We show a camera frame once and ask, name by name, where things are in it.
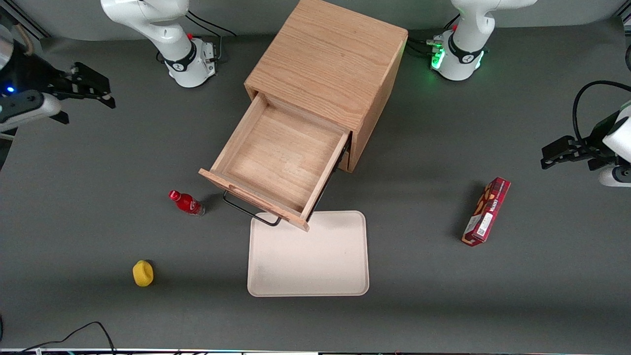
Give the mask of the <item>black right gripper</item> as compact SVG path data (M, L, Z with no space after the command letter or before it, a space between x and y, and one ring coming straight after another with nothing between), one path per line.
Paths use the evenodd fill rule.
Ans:
M38 55L25 54L24 45L13 42L13 52L0 72L1 95L7 97L36 90L59 100L96 100L110 109L116 108L109 79L84 63L74 62L72 80L85 88L73 89L67 72L58 70Z

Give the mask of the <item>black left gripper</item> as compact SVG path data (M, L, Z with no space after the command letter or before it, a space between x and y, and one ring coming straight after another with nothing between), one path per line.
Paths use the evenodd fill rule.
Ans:
M574 137L561 137L542 148L541 168L547 170L561 163L582 160L588 160L590 171L596 171L609 165L620 166L622 160L602 142L613 128L619 114L620 111L616 111L601 120L592 129L591 134L584 139L588 148L599 156L599 159L589 155Z

